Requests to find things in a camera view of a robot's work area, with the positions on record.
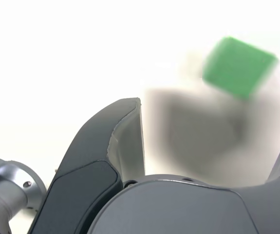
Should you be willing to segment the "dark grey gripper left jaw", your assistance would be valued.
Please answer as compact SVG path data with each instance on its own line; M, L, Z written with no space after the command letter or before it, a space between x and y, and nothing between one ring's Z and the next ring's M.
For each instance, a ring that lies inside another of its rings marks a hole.
M120 99L78 131L29 233L85 234L124 182L144 174L141 101Z

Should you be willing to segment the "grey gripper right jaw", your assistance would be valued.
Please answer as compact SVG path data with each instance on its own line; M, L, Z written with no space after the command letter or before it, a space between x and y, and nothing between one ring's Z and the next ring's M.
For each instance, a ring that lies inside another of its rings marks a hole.
M263 185L223 188L149 177L100 211L91 234L280 234L280 154Z

